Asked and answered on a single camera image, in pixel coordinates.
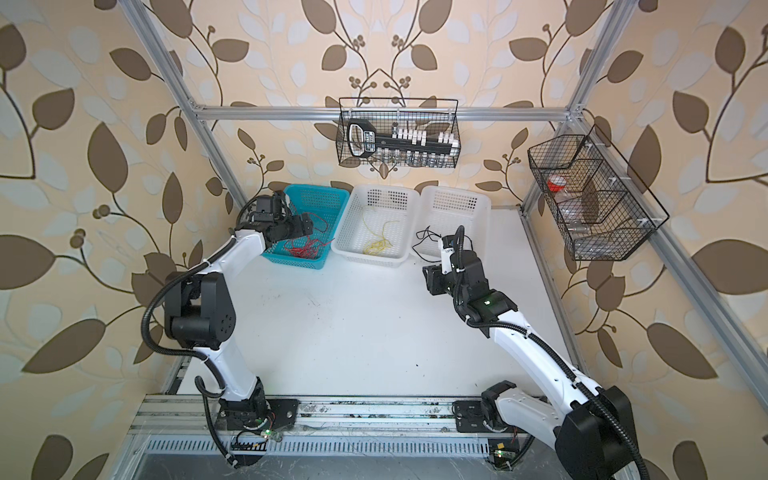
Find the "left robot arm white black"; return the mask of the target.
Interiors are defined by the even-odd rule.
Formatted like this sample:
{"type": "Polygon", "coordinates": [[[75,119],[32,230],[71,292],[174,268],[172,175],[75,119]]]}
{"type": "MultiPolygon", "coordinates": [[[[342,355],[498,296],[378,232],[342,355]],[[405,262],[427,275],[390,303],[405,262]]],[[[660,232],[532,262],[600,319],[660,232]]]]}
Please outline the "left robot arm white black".
{"type": "Polygon", "coordinates": [[[236,311],[227,282],[273,245],[310,235],[307,214],[291,209],[278,190],[246,202],[228,240],[214,253],[180,274],[172,274],[150,300],[141,320],[141,336],[155,353],[198,359],[212,375],[210,389],[197,376],[207,423],[214,426],[210,403],[236,428],[271,429],[277,414],[270,408],[261,380],[249,367],[232,336],[236,311]]]}

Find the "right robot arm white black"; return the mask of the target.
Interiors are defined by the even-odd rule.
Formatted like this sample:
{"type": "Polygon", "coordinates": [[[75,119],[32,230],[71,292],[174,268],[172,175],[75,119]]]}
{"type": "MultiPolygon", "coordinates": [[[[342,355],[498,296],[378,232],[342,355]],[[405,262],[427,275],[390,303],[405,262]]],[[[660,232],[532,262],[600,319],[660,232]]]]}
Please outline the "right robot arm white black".
{"type": "Polygon", "coordinates": [[[506,294],[490,287],[464,227],[447,235],[425,230],[419,236],[440,248],[439,260],[422,269],[429,293],[450,296],[462,322],[502,347],[543,393],[533,397],[511,381],[489,387],[480,400],[485,429],[523,430],[531,441],[550,447],[573,479],[611,479],[628,465],[635,466],[639,478],[650,478],[628,397],[565,360],[506,294]]]}

